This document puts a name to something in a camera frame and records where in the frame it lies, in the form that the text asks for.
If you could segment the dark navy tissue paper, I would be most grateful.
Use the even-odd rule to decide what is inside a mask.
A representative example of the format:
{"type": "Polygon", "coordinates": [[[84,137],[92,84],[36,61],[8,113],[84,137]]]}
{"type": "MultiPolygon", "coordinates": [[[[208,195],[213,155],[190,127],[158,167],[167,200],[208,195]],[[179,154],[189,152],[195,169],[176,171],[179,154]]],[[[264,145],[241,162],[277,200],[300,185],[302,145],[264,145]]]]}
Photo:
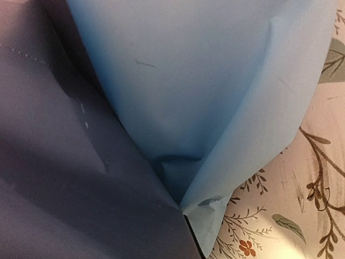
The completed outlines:
{"type": "Polygon", "coordinates": [[[1,1],[1,258],[201,258],[66,1],[1,1]]]}

